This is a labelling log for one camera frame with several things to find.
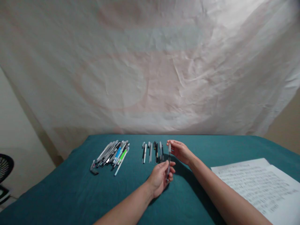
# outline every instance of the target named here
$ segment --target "chair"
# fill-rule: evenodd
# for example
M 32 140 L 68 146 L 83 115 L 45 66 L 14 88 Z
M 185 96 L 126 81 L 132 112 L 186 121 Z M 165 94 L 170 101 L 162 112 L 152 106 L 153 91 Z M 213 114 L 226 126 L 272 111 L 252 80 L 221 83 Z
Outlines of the chair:
M 0 154 L 0 184 L 8 177 L 13 170 L 14 162 L 8 155 Z M 8 200 L 10 192 L 0 185 L 0 205 Z

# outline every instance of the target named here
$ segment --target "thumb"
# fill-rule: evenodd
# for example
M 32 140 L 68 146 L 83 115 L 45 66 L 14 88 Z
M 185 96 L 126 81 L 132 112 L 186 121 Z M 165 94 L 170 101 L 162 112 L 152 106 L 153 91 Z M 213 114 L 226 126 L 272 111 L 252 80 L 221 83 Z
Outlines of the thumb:
M 162 163 L 158 164 L 158 166 L 159 166 L 159 171 L 165 172 L 165 170 L 166 170 L 166 169 L 168 168 L 168 166 L 169 166 L 169 161 L 167 160 L 167 161 L 165 161 L 165 162 L 162 162 Z

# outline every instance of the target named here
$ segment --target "teal tablecloth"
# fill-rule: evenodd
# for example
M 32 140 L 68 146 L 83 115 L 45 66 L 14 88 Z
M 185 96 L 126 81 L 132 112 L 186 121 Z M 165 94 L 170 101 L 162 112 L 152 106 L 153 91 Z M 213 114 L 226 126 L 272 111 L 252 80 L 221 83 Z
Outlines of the teal tablecloth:
M 89 167 L 114 140 L 129 140 L 118 175 L 111 166 Z M 154 160 L 141 164 L 142 143 L 168 139 L 184 142 L 208 167 L 266 158 L 300 182 L 300 156 L 266 139 L 253 136 L 94 135 L 39 184 L 0 213 L 0 224 L 92 224 L 150 175 Z M 145 211 L 139 224 L 223 224 L 224 221 L 192 172 L 176 159 L 174 181 Z

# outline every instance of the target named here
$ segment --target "pile of pens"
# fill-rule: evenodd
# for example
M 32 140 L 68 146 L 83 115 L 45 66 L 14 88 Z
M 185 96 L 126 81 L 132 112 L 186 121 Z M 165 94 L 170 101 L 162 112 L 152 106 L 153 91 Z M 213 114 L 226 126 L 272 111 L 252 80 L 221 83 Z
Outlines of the pile of pens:
M 148 146 L 145 142 L 143 142 L 142 148 L 144 149 L 143 155 L 142 155 L 142 163 L 143 164 L 145 164 L 145 161 L 146 161 L 147 148 L 149 148 L 149 163 L 152 162 L 152 149 L 153 148 L 154 148 L 154 151 L 155 151 L 155 163 L 161 163 L 161 162 L 164 161 L 163 145 L 162 145 L 161 142 L 159 142 L 159 144 L 156 143 L 156 142 L 154 142 L 154 143 L 148 142 Z
M 128 141 L 119 142 L 119 140 L 116 140 L 114 142 L 110 142 L 103 150 L 103 152 L 99 155 L 99 157 L 96 160 L 93 160 L 90 171 L 93 174 L 97 175 L 99 172 L 95 168 L 111 163 L 114 168 L 118 166 L 117 171 L 114 175 L 116 176 L 128 151 Z

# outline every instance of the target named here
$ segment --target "sheet of paper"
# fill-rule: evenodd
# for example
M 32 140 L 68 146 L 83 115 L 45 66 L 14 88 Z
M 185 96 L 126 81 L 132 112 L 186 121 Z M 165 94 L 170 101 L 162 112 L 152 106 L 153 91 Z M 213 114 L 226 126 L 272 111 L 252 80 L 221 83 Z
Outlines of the sheet of paper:
M 273 224 L 300 224 L 300 183 L 265 159 L 212 171 Z
M 248 170 L 249 168 L 264 168 L 269 166 L 270 163 L 265 159 L 265 158 L 260 158 L 260 159 L 254 159 L 254 160 L 249 160 L 249 161 L 244 161 L 244 162 L 238 162 L 238 163 L 233 163 L 225 166 L 219 166 L 219 167 L 211 167 L 212 171 L 215 174 L 221 174 L 221 173 L 227 173 L 227 172 L 234 172 L 236 170 L 241 170 L 244 168 L 245 170 Z

